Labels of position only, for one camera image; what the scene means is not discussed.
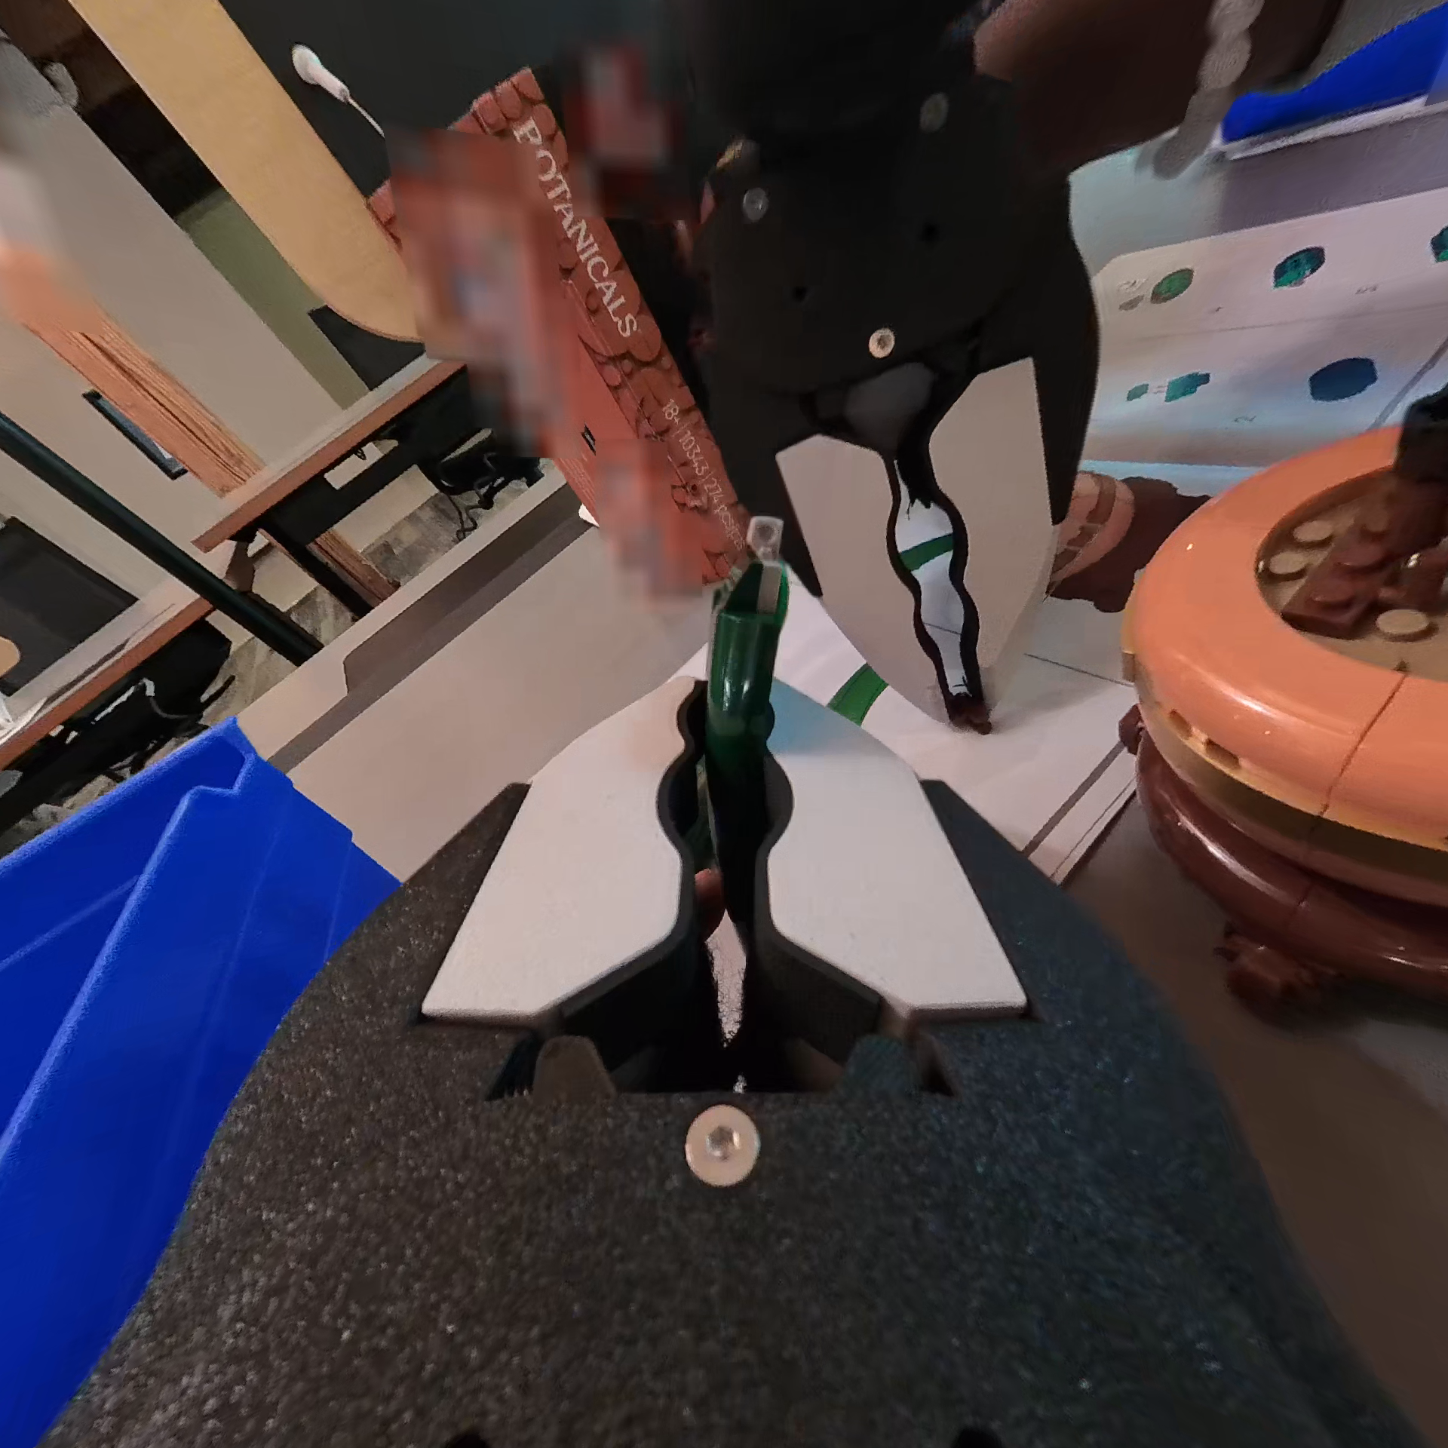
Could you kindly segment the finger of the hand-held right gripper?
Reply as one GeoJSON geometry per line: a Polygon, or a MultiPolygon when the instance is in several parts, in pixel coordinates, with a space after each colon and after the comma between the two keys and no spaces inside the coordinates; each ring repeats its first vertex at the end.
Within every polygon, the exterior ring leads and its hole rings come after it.
{"type": "Polygon", "coordinates": [[[831,621],[896,694],[952,725],[963,694],[963,604],[950,522],[914,508],[871,449],[816,435],[777,455],[831,621]]]}
{"type": "Polygon", "coordinates": [[[1057,554],[1031,359],[975,378],[933,432],[935,508],[950,520],[952,589],[963,604],[963,694],[990,717],[1046,595],[1057,554]]]}

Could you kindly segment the brown-top table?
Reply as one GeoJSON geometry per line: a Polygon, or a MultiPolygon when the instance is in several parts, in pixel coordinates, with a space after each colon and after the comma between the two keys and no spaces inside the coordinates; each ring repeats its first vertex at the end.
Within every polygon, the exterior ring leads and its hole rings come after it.
{"type": "Polygon", "coordinates": [[[214,610],[179,583],[156,587],[18,694],[5,696],[3,771],[214,610]]]}
{"type": "Polygon", "coordinates": [[[223,499],[223,516],[194,539],[210,552],[261,533],[354,618],[396,585],[348,545],[338,526],[423,462],[442,460],[472,424],[461,363],[421,357],[346,409],[323,434],[223,499]]]}

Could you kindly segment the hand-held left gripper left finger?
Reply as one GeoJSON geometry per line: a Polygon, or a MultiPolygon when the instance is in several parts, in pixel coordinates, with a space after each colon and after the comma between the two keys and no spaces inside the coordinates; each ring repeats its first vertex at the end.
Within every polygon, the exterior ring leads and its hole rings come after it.
{"type": "Polygon", "coordinates": [[[672,811],[697,786],[678,677],[540,769],[423,1003],[426,1020],[557,1028],[687,951],[695,869],[672,811]]]}

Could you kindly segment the person's right forearm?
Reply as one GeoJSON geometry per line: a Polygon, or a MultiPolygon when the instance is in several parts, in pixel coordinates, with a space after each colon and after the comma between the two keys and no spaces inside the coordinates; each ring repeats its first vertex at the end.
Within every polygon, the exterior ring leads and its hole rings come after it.
{"type": "Polygon", "coordinates": [[[1293,92],[1328,63],[1324,56],[1337,33],[1357,25],[1376,4],[1360,2],[1263,2],[1247,27],[1247,63],[1234,94],[1293,92]]]}

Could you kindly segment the orange brick flower pot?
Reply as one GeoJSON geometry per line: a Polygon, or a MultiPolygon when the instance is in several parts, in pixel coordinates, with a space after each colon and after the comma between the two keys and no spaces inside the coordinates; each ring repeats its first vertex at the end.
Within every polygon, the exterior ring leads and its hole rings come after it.
{"type": "Polygon", "coordinates": [[[1205,504],[1132,591],[1138,798],[1257,1011],[1445,1005],[1445,516],[1437,393],[1205,504]]]}

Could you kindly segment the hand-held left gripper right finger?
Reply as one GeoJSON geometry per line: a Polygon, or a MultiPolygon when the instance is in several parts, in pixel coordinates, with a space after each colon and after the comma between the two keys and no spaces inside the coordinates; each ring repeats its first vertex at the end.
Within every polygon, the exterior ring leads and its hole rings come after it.
{"type": "Polygon", "coordinates": [[[787,1036],[910,1036],[1029,999],[933,798],[877,737],[777,681],[752,940],[787,1036]]]}

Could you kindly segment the green brick leaf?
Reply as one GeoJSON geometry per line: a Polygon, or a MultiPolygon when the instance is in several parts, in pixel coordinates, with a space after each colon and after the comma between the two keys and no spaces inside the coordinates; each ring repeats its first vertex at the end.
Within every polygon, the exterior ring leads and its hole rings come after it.
{"type": "Polygon", "coordinates": [[[781,518],[751,520],[743,562],[716,597],[708,648],[701,783],[726,907],[737,923],[752,911],[756,857],[768,832],[772,691],[789,612],[783,541],[781,518]]]}

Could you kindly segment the light wooden curved board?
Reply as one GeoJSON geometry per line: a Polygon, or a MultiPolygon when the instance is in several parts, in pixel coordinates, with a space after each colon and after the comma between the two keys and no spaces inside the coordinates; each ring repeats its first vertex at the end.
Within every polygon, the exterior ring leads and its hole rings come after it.
{"type": "Polygon", "coordinates": [[[327,307],[419,340],[398,246],[221,4],[74,8],[327,307]]]}

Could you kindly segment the brown wood slat panel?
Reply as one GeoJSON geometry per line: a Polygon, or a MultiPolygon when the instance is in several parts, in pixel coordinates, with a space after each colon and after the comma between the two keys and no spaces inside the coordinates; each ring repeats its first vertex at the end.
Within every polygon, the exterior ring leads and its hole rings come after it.
{"type": "Polygon", "coordinates": [[[263,472],[263,460],[110,313],[83,305],[18,320],[214,495],[238,493],[263,472]]]}

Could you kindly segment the black office chair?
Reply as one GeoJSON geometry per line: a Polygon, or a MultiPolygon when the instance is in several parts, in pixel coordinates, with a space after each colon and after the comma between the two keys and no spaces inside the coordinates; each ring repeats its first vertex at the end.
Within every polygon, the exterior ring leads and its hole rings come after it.
{"type": "Polygon", "coordinates": [[[545,476],[542,458],[520,458],[499,451],[490,441],[476,441],[446,458],[421,462],[419,468],[449,501],[457,518],[459,543],[476,531],[476,514],[490,512],[509,487],[534,487],[545,476]]]}

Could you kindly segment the blue plastic bin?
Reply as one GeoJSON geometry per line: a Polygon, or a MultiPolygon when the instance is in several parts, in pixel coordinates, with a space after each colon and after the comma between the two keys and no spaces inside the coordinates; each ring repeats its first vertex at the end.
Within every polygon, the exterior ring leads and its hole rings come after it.
{"type": "Polygon", "coordinates": [[[400,888],[231,719],[3,869],[3,1444],[143,1297],[290,1007],[400,888]]]}

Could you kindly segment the white instruction booklet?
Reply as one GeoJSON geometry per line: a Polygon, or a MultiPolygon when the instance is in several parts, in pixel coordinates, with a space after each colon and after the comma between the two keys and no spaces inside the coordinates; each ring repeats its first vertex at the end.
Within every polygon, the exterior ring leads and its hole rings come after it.
{"type": "Polygon", "coordinates": [[[958,733],[908,704],[866,667],[799,583],[777,650],[777,681],[833,708],[906,760],[925,781],[942,781],[1052,878],[1065,878],[1126,806],[1134,775],[1119,723],[1134,704],[1123,664],[1125,612],[1096,600],[1126,570],[1113,551],[1069,579],[1040,608],[1027,652],[992,714],[988,735],[958,733]]]}

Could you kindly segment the person's right hand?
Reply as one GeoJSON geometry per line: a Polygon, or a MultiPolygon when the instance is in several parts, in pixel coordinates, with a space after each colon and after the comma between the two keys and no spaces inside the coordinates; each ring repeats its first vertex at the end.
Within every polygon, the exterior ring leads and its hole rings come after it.
{"type": "Polygon", "coordinates": [[[1174,130],[1197,92],[1211,2],[1006,2],[975,35],[1011,84],[1025,150],[1048,175],[1174,130]]]}

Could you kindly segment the black metal pole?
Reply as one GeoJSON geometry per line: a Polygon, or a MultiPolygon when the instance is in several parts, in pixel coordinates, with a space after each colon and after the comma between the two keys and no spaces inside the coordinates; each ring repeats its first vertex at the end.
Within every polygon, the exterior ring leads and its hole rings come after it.
{"type": "Polygon", "coordinates": [[[6,414],[3,453],[288,664],[306,664],[323,650],[323,644],[283,610],[229,585],[6,414]]]}

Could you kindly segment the blue container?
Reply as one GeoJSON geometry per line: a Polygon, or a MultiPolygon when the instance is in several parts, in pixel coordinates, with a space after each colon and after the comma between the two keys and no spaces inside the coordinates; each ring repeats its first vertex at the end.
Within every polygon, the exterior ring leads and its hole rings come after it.
{"type": "Polygon", "coordinates": [[[1266,152],[1295,138],[1349,132],[1443,109],[1447,100],[1447,8],[1428,10],[1374,40],[1349,48],[1312,83],[1289,92],[1253,92],[1222,121],[1213,148],[1266,152]]]}

